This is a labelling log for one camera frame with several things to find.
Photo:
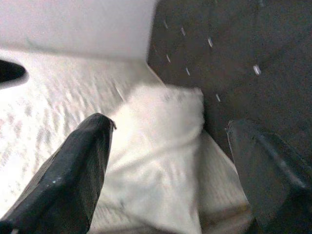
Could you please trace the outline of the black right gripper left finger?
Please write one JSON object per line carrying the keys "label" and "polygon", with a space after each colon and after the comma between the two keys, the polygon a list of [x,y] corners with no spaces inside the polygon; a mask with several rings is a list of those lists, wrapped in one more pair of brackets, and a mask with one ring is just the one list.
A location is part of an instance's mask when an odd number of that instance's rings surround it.
{"label": "black right gripper left finger", "polygon": [[87,117],[0,218],[0,234],[87,234],[104,183],[115,123]]}

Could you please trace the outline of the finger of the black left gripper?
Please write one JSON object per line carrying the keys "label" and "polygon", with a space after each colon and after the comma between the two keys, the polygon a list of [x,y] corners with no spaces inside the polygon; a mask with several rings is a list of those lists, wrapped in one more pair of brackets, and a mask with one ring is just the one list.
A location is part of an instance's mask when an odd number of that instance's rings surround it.
{"label": "finger of the black left gripper", "polygon": [[17,63],[0,59],[0,84],[16,83],[25,80],[26,69]]}

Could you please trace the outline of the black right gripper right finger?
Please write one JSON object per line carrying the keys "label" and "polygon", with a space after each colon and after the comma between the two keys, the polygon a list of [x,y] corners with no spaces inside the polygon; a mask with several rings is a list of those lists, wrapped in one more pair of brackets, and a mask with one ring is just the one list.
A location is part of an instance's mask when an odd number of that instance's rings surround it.
{"label": "black right gripper right finger", "polygon": [[227,136],[259,233],[312,234],[312,167],[253,121],[230,121]]}

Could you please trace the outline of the white pillow with green print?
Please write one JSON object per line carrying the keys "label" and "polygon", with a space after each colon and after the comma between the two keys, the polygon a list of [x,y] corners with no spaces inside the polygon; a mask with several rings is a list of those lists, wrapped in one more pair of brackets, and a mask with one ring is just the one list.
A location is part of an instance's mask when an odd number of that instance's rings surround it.
{"label": "white pillow with green print", "polygon": [[165,231],[201,234],[201,90],[140,85],[112,119],[117,128],[99,201]]}

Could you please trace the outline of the grey quilted mattress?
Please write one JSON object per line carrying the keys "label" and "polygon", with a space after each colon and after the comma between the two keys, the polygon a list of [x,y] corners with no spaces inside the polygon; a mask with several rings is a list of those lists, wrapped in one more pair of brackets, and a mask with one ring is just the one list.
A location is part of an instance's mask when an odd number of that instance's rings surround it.
{"label": "grey quilted mattress", "polygon": [[[25,80],[0,84],[0,217],[88,116],[109,117],[140,85],[165,85],[141,61],[75,58],[0,49]],[[245,234],[251,220],[236,168],[202,129],[196,170],[201,234]],[[88,234],[175,234],[98,201]]]}

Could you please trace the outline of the dark tufted headboard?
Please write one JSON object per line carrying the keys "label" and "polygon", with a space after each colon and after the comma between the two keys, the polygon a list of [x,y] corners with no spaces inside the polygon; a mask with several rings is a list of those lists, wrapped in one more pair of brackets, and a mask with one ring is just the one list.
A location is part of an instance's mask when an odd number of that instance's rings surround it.
{"label": "dark tufted headboard", "polygon": [[312,163],[312,0],[158,0],[147,63],[202,90],[228,156],[228,122],[247,118]]}

